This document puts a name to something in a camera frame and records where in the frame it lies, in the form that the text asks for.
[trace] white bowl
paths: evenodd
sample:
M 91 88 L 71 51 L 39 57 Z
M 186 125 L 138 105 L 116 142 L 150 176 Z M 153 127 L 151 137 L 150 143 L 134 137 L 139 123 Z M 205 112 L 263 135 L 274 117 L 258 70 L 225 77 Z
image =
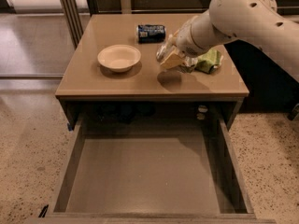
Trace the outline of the white bowl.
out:
M 97 60 L 104 67 L 117 73 L 126 72 L 138 63 L 141 53 L 138 49 L 128 45 L 114 45 L 98 54 Z

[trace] open drawer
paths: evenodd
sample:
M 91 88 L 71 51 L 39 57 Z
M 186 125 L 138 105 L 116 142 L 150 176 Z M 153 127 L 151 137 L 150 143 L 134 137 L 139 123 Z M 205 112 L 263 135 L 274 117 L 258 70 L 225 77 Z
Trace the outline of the open drawer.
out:
M 255 218 L 223 118 L 207 105 L 199 120 L 197 103 L 155 104 L 130 124 L 86 107 L 42 223 L 275 223 Z

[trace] floor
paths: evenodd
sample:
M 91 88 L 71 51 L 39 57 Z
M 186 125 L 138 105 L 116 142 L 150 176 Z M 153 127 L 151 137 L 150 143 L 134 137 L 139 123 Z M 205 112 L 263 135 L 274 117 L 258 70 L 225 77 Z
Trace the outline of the floor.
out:
M 63 16 L 0 15 L 1 75 L 62 74 L 72 46 Z M 54 97 L 58 84 L 0 80 L 2 224 L 37 217 L 52 197 L 72 136 Z M 257 218 L 299 223 L 298 127 L 287 114 L 236 117 L 230 135 Z

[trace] tabletop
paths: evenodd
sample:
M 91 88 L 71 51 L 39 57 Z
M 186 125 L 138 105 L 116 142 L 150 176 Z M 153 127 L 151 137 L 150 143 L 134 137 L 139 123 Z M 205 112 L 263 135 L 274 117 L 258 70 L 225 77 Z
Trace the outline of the tabletop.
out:
M 177 99 L 245 97 L 249 90 L 224 46 L 221 67 L 213 74 L 165 71 L 156 61 L 160 43 L 139 44 L 138 24 L 161 24 L 173 34 L 195 14 L 93 15 L 56 91 L 58 99 Z M 112 45 L 130 45 L 141 52 L 140 62 L 122 74 L 113 73 L 97 61 L 98 53 Z

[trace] blue can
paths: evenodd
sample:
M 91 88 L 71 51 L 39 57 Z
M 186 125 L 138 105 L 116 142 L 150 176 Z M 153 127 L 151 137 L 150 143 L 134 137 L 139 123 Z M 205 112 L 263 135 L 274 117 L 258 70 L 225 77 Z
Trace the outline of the blue can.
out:
M 166 29 L 163 25 L 137 25 L 136 37 L 138 43 L 163 42 L 166 37 Z

